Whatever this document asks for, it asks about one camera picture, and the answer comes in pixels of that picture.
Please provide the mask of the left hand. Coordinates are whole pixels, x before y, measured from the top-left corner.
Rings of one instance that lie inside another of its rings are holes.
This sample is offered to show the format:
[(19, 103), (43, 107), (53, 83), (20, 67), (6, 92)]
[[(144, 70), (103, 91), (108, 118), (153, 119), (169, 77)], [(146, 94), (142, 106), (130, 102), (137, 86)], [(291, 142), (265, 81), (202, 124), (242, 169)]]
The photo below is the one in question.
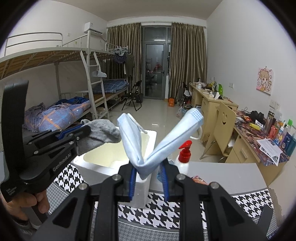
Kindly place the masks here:
[(22, 211), (22, 208), (37, 205), (40, 213), (46, 213), (50, 209), (46, 190), (37, 194), (19, 193), (10, 202), (6, 202), (1, 193), (1, 201), (10, 215), (24, 221), (28, 220), (28, 217)]

